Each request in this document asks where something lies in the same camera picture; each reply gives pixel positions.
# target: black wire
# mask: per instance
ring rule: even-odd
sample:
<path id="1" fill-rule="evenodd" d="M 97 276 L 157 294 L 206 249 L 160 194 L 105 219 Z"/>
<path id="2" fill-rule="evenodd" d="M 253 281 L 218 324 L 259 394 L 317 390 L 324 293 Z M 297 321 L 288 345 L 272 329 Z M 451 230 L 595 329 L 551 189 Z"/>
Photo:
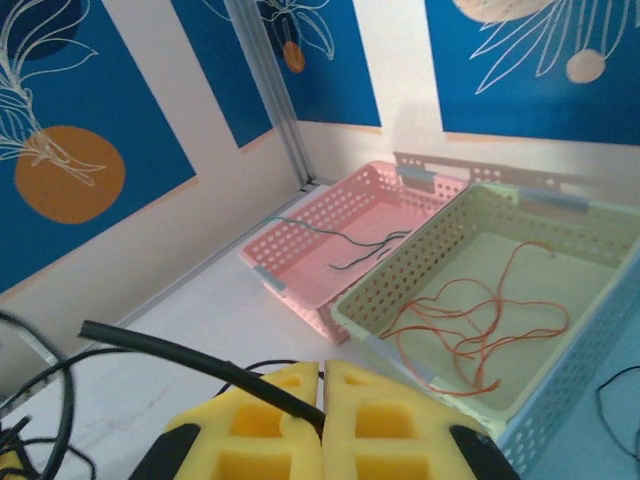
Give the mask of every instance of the black wire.
<path id="1" fill-rule="evenodd" d="M 2 450 L 0 450 L 0 456 L 6 453 L 11 453 L 18 447 L 24 448 L 24 447 L 29 447 L 31 445 L 43 445 L 43 444 L 46 445 L 49 443 L 54 443 L 55 441 L 56 439 L 53 437 L 37 437 L 37 438 L 30 438 L 29 440 L 21 440 L 19 442 L 15 442 L 15 444 L 11 445 L 10 447 L 5 447 Z M 82 451 L 80 451 L 79 449 L 77 449 L 71 444 L 69 444 L 68 448 L 71 453 L 73 453 L 76 457 L 78 457 L 80 460 L 82 460 L 87 464 L 91 472 L 90 473 L 91 480 L 96 480 L 98 478 L 97 467 L 95 462 L 91 459 L 91 457 L 89 457 L 89 455 L 87 455 L 86 453 L 83 453 Z"/>
<path id="2" fill-rule="evenodd" d="M 24 478 L 38 478 L 37 472 L 27 472 L 21 468 L 7 467 L 0 470 L 0 480 L 5 480 L 9 475 L 17 475 Z"/>
<path id="3" fill-rule="evenodd" d="M 344 238 L 347 242 L 349 242 L 352 245 L 355 245 L 357 247 L 377 247 L 377 246 L 380 246 L 380 245 L 386 245 L 391 240 L 395 240 L 396 238 L 404 238 L 406 235 L 409 235 L 411 233 L 411 230 L 398 230 L 397 232 L 391 232 L 389 235 L 387 235 L 386 239 L 384 239 L 384 240 L 382 240 L 380 242 L 364 243 L 364 242 L 358 242 L 358 241 L 354 240 L 353 238 L 351 238 L 346 233 L 338 232 L 338 231 L 335 231 L 335 230 L 326 230 L 324 228 L 314 227 L 310 223 L 302 221 L 302 220 L 294 220 L 292 218 L 286 218 L 286 217 L 267 217 L 265 220 L 267 222 L 273 222 L 275 220 L 280 220 L 280 221 L 285 222 L 285 223 L 291 223 L 293 225 L 300 225 L 300 226 L 302 226 L 304 228 L 308 228 L 309 230 L 311 230 L 313 232 L 316 232 L 316 233 L 323 233 L 323 234 L 327 234 L 327 235 L 337 235 L 338 237 Z M 390 238 L 393 235 L 401 235 L 401 236 L 395 237 L 395 238 Z"/>
<path id="4" fill-rule="evenodd" d="M 29 425 L 30 421 L 31 421 L 31 417 L 30 416 L 27 415 L 26 417 L 22 417 L 22 420 L 20 420 L 13 427 L 11 427 L 9 430 L 7 430 L 4 435 L 1 435 L 0 436 L 0 449 L 4 448 L 5 445 L 9 445 L 11 442 L 13 442 L 13 440 L 18 435 L 20 435 L 20 432 L 22 431 L 22 429 L 24 427 L 26 427 L 27 425 Z"/>
<path id="5" fill-rule="evenodd" d="M 58 363 L 62 363 L 65 361 L 65 357 L 60 352 L 58 352 L 58 349 L 54 347 L 49 342 L 49 340 L 38 331 L 38 329 L 30 325 L 28 322 L 2 310 L 0 310 L 0 322 L 8 324 L 12 327 L 17 327 L 18 329 L 27 333 L 31 338 L 39 343 L 42 348 L 47 350 Z M 47 463 L 42 470 L 42 475 L 40 475 L 39 477 L 40 480 L 53 480 L 58 474 L 58 471 L 60 470 L 60 467 L 62 465 L 62 461 L 64 460 L 64 455 L 67 451 L 67 447 L 69 446 L 71 431 L 73 430 L 73 420 L 75 416 L 75 387 L 73 382 L 73 374 L 68 367 L 62 369 L 62 380 L 62 413 L 60 415 L 58 435 L 56 436 L 56 441 L 53 444 L 51 455 L 49 456 L 49 459 L 47 460 Z M 2 474 L 2 477 L 5 477 L 6 475 L 7 473 L 5 469 L 5 473 Z"/>
<path id="6" fill-rule="evenodd" d="M 163 358 L 231 382 L 254 397 L 270 403 L 294 417 L 305 419 L 314 426 L 318 435 L 322 435 L 324 412 L 231 362 L 222 361 L 167 340 L 88 320 L 82 325 L 80 336 Z"/>
<path id="7" fill-rule="evenodd" d="M 253 365 L 249 365 L 247 368 L 245 368 L 246 371 L 251 372 L 252 370 L 255 370 L 256 368 L 261 368 L 261 367 L 267 367 L 270 365 L 293 365 L 295 363 L 298 363 L 298 360 L 263 360 L 262 362 L 258 362 L 258 363 L 254 363 Z M 258 377 L 262 377 L 264 374 L 263 373 L 254 373 L 256 376 Z M 324 372 L 318 372 L 318 378 L 320 378 L 321 380 L 324 380 Z M 223 387 L 218 390 L 218 393 L 216 393 L 214 395 L 214 398 L 222 395 L 224 392 L 226 392 L 227 390 L 229 390 L 229 388 L 231 388 L 232 384 L 231 383 L 225 383 L 223 385 Z"/>
<path id="8" fill-rule="evenodd" d="M 344 265 L 343 267 L 338 267 L 337 265 L 331 265 L 331 264 L 329 264 L 329 266 L 331 268 L 333 268 L 334 270 L 349 270 L 354 265 L 357 265 L 360 262 L 364 262 L 365 260 L 370 259 L 371 257 L 373 257 L 376 253 L 378 253 L 380 250 L 382 250 L 386 246 L 387 246 L 386 244 L 379 245 L 378 247 L 376 247 L 375 249 L 373 249 L 369 253 L 367 253 L 365 256 L 360 257 L 360 258 L 356 258 L 353 262 L 348 263 L 347 265 Z"/>
<path id="9" fill-rule="evenodd" d="M 604 416 L 604 407 L 602 405 L 602 391 L 605 388 L 607 388 L 609 385 L 611 385 L 613 382 L 615 382 L 622 375 L 634 370 L 640 370 L 640 365 L 634 365 L 632 367 L 627 367 L 623 370 L 620 370 L 618 373 L 616 373 L 611 378 L 609 378 L 609 380 L 607 380 L 598 388 L 596 388 L 595 397 L 596 397 L 596 412 L 598 414 L 598 419 L 600 420 L 602 427 L 604 428 L 605 432 L 607 432 L 607 435 L 609 436 L 613 444 L 618 448 L 618 450 L 620 450 L 622 453 L 624 453 L 628 457 L 631 457 L 635 461 L 636 474 L 638 476 L 638 479 L 640 479 L 640 428 L 636 430 L 636 433 L 634 436 L 634 446 L 633 446 L 634 451 L 632 452 L 622 444 L 620 439 L 614 433 L 613 429 L 611 428 L 611 425 L 609 424 L 608 420 Z"/>
<path id="10" fill-rule="evenodd" d="M 27 383 L 22 385 L 18 390 L 16 390 L 9 398 L 7 398 L 2 404 L 0 404 L 0 418 L 2 417 L 2 412 L 5 409 L 9 409 L 9 407 L 20 397 L 22 397 L 25 393 L 31 390 L 34 386 L 39 384 L 40 382 L 46 380 L 47 378 L 55 375 L 60 370 L 64 368 L 69 368 L 72 365 L 84 360 L 85 358 L 93 357 L 96 355 L 108 355 L 112 353 L 131 353 L 130 350 L 125 350 L 123 348 L 103 348 L 100 350 L 87 350 L 85 352 L 74 355 L 73 357 L 69 357 L 67 360 L 63 362 L 56 363 L 55 365 L 43 370 L 38 375 L 30 379 Z"/>

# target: plastic basket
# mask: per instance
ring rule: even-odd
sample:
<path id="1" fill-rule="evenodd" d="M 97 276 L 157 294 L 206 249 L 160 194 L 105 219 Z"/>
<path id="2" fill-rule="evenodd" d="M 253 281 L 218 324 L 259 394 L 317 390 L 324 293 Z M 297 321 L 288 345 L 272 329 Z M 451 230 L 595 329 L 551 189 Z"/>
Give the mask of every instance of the plastic basket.
<path id="1" fill-rule="evenodd" d="M 465 187 L 463 180 L 424 169 L 371 162 L 288 218 L 347 234 L 359 242 L 376 242 L 394 231 L 416 231 Z M 273 227 L 242 249 L 241 257 L 278 298 L 323 336 L 340 343 L 348 335 L 332 321 L 331 305 L 408 238 L 389 243 L 380 257 L 373 255 L 347 270 L 336 270 L 330 265 L 347 265 L 371 249 L 336 235 L 274 221 Z"/>
<path id="2" fill-rule="evenodd" d="M 476 184 L 342 296 L 333 306 L 333 318 L 386 374 L 482 422 L 524 474 L 640 309 L 639 238 L 640 211 L 635 209 L 547 190 Z M 464 390 L 451 354 L 434 335 L 403 334 L 403 347 L 415 367 L 412 373 L 394 339 L 381 340 L 380 333 L 404 304 L 433 295 L 454 278 L 495 286 L 513 249 L 532 240 L 550 245 L 555 254 L 522 249 L 504 297 L 565 305 L 571 315 L 569 330 L 497 351 L 485 373 L 502 379 L 494 392 L 466 398 L 434 394 L 416 379 L 416 372 L 432 387 Z M 471 284 L 451 292 L 455 294 L 442 299 L 443 306 L 450 302 L 446 308 L 464 310 L 486 300 L 486 292 Z M 552 321 L 552 314 L 557 319 L 550 309 L 507 309 L 503 330 L 497 333 L 523 333 L 525 326 Z M 420 323 L 409 314 L 401 318 Z"/>

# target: red wire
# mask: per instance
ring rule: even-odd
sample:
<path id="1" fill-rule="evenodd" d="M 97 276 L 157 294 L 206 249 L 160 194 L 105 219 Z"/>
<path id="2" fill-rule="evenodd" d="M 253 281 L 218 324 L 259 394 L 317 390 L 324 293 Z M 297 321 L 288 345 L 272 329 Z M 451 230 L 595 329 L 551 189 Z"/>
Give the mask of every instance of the red wire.
<path id="1" fill-rule="evenodd" d="M 551 249 L 551 247 L 549 247 L 548 245 L 541 243 L 541 242 L 535 242 L 535 241 L 531 241 L 531 242 L 525 242 L 522 243 L 521 245 L 519 245 L 517 248 L 515 248 L 513 250 L 513 252 L 511 253 L 509 260 L 507 261 L 507 264 L 504 268 L 504 271 L 502 272 L 502 275 L 500 276 L 500 279 L 498 281 L 498 285 L 496 288 L 496 293 L 494 294 L 493 291 L 483 282 L 476 280 L 476 279 L 472 279 L 472 278 L 458 278 L 455 280 L 451 280 L 449 282 L 447 282 L 445 285 L 442 286 L 442 288 L 440 288 L 440 290 L 438 291 L 438 293 L 433 296 L 433 297 L 419 297 L 416 298 L 408 303 L 406 303 L 405 305 L 402 306 L 402 308 L 400 309 L 400 311 L 398 312 L 398 315 L 396 315 L 396 317 L 394 318 L 393 322 L 391 323 L 391 325 L 384 330 L 381 334 L 380 337 L 382 339 L 385 338 L 389 338 L 391 336 L 396 336 L 396 345 L 398 347 L 398 351 L 400 352 L 400 355 L 402 356 L 402 360 L 403 363 L 405 365 L 405 367 L 414 375 L 414 377 L 423 385 L 425 385 L 426 387 L 428 387 L 429 389 L 431 389 L 434 392 L 437 393 L 442 393 L 442 394 L 448 394 L 448 395 L 455 395 L 455 396 L 459 396 L 459 397 L 468 397 L 468 396 L 472 396 L 472 395 L 479 395 L 481 393 L 487 393 L 487 392 L 491 392 L 493 390 L 495 390 L 496 388 L 498 388 L 498 386 L 500 386 L 501 381 L 498 379 L 496 381 L 494 381 L 491 385 L 489 385 L 488 387 L 483 387 L 483 379 L 484 379 L 484 372 L 485 372 L 485 366 L 487 361 L 489 360 L 489 358 L 491 357 L 491 355 L 499 348 L 504 347 L 506 345 L 515 343 L 517 341 L 521 341 L 521 340 L 530 340 L 530 339 L 537 339 L 537 338 L 553 338 L 556 337 L 558 335 L 563 334 L 564 332 L 567 331 L 567 329 L 569 328 L 569 324 L 570 324 L 570 315 L 569 315 L 569 311 L 567 310 L 566 307 L 564 307 L 561 304 L 558 303 L 553 303 L 553 302 L 543 302 L 543 301 L 527 301 L 527 302 L 521 302 L 521 301 L 515 301 L 515 300 L 509 300 L 506 298 L 502 297 L 502 292 L 504 289 L 504 284 L 505 281 L 509 275 L 511 266 L 516 258 L 516 255 L 518 254 L 518 252 L 526 247 L 526 246 L 537 246 L 540 247 L 544 250 L 547 250 L 550 254 L 554 254 L 553 250 Z M 444 309 L 444 308 L 437 308 L 437 307 L 433 307 L 430 305 L 424 305 L 424 302 L 436 302 L 438 301 L 438 299 L 441 297 L 441 295 L 444 293 L 444 291 L 449 288 L 451 285 L 457 284 L 457 283 L 474 283 L 476 285 L 481 286 L 491 297 L 490 300 L 486 300 L 483 301 L 477 305 L 475 305 L 474 307 L 468 309 L 468 310 L 450 310 L 450 309 Z M 470 315 L 472 313 L 474 313 L 475 311 L 479 310 L 480 308 L 487 306 L 487 305 L 495 305 L 495 316 L 493 318 L 493 321 L 491 322 L 491 324 L 489 325 L 489 327 L 487 328 L 486 331 L 482 331 L 477 325 L 476 323 L 471 319 Z M 504 313 L 504 305 L 518 305 L 518 306 L 547 306 L 547 307 L 552 307 L 552 308 L 557 308 L 559 310 L 562 311 L 563 315 L 564 315 L 564 325 L 562 326 L 562 328 L 536 328 L 533 330 L 530 330 L 522 335 L 510 335 L 510 336 L 505 336 L 505 337 L 501 337 L 495 341 L 492 341 L 491 343 L 487 343 L 489 341 L 489 337 L 495 333 L 495 331 L 498 329 L 498 326 L 500 324 L 500 321 L 502 320 L 502 316 Z M 407 310 L 411 310 L 413 311 L 416 315 L 418 315 L 418 317 L 423 321 L 423 323 L 425 323 L 425 325 L 412 325 L 412 326 L 408 326 L 408 327 L 403 327 L 403 328 L 399 328 L 395 331 L 393 331 L 393 328 L 396 326 L 396 324 L 398 323 L 401 315 L 403 313 L 405 313 Z M 465 318 L 465 320 L 467 321 L 467 323 L 469 323 L 469 325 L 476 331 L 478 332 L 477 336 L 474 337 L 467 337 L 466 335 L 464 335 L 461 332 L 455 331 L 455 330 L 450 330 L 450 329 L 443 329 L 443 328 L 439 328 L 433 325 L 432 320 L 437 320 L 437 319 L 457 319 L 457 318 Z M 441 390 L 438 388 L 435 388 L 433 386 L 431 386 L 428 382 L 426 382 L 424 379 L 422 379 L 420 377 L 420 375 L 415 371 L 415 369 L 413 368 L 408 355 L 405 353 L 404 349 L 402 348 L 402 344 L 400 342 L 400 337 L 402 335 L 402 333 L 407 332 L 407 331 L 412 331 L 412 330 L 424 330 L 424 331 L 429 331 L 432 333 L 435 333 L 436 336 L 440 339 L 440 341 L 442 342 L 443 346 L 445 347 L 445 349 L 451 353 L 453 355 L 453 362 L 454 362 L 454 367 L 456 368 L 456 371 L 458 373 L 458 375 L 465 381 L 465 383 L 467 383 L 469 386 L 471 386 L 472 388 L 474 388 L 473 391 L 470 392 L 457 392 L 457 391 L 446 391 L 446 390 Z M 455 347 L 452 347 L 449 342 L 447 341 L 447 339 L 445 338 L 445 335 L 455 335 L 456 337 L 462 337 L 462 340 L 460 340 Z M 460 348 L 463 345 L 467 345 L 467 344 L 478 344 L 480 343 L 480 347 L 476 348 L 475 350 L 466 350 L 466 351 L 462 351 Z M 466 358 L 468 360 L 474 360 L 475 359 L 475 355 L 480 354 L 480 363 L 478 365 L 478 367 L 475 370 L 475 374 L 474 374 L 474 379 L 473 381 L 470 381 L 466 375 L 464 374 L 464 372 L 462 371 L 462 368 L 460 366 L 460 357 L 462 358 Z"/>

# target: yellow foam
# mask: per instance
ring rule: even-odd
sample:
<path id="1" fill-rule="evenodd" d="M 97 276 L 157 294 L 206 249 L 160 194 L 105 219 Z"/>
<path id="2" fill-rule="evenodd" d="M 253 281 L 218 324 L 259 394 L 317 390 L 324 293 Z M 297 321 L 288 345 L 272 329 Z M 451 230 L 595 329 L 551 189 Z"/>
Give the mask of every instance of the yellow foam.
<path id="1" fill-rule="evenodd" d="M 301 362 L 263 377 L 315 405 L 318 364 Z M 202 430 L 175 480 L 322 480 L 322 450 L 314 428 L 234 389 L 174 418 L 173 430 Z"/>
<path id="2" fill-rule="evenodd" d="M 325 365 L 324 478 L 475 480 L 449 432 L 482 426 L 438 401 L 340 360 Z"/>
<path id="3" fill-rule="evenodd" d="M 23 468 L 20 458 L 14 452 L 5 453 L 0 456 L 0 470 L 4 468 Z M 6 480 L 25 480 L 22 475 L 7 475 Z"/>

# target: orange circle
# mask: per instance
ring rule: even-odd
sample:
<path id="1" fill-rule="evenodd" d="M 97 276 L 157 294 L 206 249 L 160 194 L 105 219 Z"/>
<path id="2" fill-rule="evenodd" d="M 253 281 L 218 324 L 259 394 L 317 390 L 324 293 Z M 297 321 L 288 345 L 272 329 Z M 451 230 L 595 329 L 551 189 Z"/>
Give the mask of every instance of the orange circle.
<path id="1" fill-rule="evenodd" d="M 305 59 L 302 49 L 295 43 L 289 41 L 282 47 L 284 61 L 293 73 L 300 73 L 304 70 Z"/>
<path id="2" fill-rule="evenodd" d="M 86 172 L 93 185 L 51 160 L 43 159 L 34 165 L 34 153 L 30 149 L 42 144 L 42 137 L 36 139 L 42 133 L 50 144 L 85 164 L 84 167 L 104 167 Z M 42 133 L 27 139 L 16 165 L 14 181 L 24 201 L 40 215 L 71 225 L 87 222 L 113 205 L 125 178 L 124 161 L 116 148 L 100 135 L 82 128 L 61 125 L 45 128 Z"/>

